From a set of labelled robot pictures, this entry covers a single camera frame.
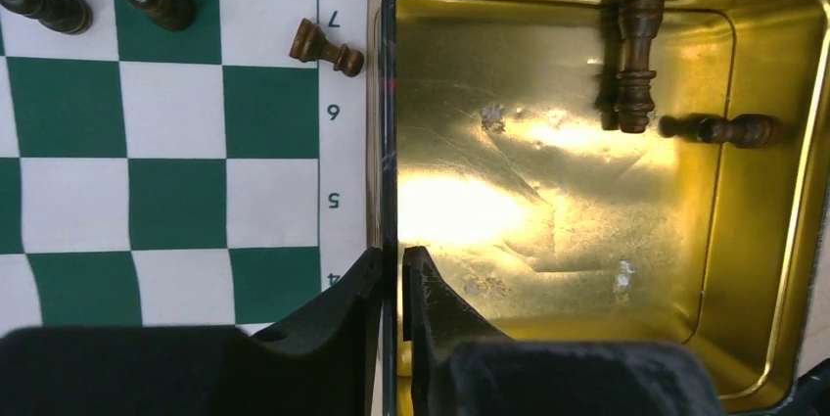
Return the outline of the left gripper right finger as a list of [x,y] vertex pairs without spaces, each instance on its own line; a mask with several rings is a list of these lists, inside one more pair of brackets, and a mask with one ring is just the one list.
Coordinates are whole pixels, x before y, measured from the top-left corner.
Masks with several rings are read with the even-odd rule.
[[416,415],[721,415],[699,360],[659,342],[517,341],[483,318],[424,247],[402,258]]

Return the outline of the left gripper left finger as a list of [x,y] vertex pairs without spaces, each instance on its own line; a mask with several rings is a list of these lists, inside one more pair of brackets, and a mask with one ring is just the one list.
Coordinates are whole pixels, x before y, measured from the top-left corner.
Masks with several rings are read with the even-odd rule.
[[24,328],[1,341],[5,415],[366,415],[382,253],[280,321]]

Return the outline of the gold tin brown pieces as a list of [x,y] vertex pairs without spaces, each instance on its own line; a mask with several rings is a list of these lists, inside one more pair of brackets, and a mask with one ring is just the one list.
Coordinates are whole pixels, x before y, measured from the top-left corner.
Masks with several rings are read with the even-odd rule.
[[[371,241],[384,407],[416,415],[402,258],[517,341],[678,345],[736,415],[829,410],[798,371],[829,184],[829,0],[665,0],[655,109],[621,132],[622,0],[382,0]],[[755,149],[663,116],[775,119]]]

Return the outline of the brown chess king piece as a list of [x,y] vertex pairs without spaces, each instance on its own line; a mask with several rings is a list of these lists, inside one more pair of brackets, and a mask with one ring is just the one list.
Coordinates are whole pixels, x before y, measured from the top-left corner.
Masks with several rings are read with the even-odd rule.
[[618,26],[622,38],[623,64],[614,111],[624,133],[643,133],[649,113],[655,109],[651,83],[656,72],[650,68],[652,43],[664,17],[665,0],[622,0]]

